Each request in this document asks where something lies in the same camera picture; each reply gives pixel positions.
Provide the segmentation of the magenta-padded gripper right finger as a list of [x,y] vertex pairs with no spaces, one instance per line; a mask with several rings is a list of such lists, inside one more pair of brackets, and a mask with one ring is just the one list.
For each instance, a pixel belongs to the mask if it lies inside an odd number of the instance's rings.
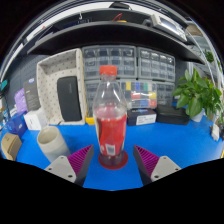
[[159,157],[137,145],[133,147],[133,155],[143,185],[148,185],[180,170],[180,167],[168,156]]

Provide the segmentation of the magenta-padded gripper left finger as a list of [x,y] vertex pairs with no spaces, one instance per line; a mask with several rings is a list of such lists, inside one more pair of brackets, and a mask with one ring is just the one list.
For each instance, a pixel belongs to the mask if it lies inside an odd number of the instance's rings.
[[94,147],[89,145],[68,157],[59,156],[45,170],[76,185],[82,186],[85,182],[93,155]]

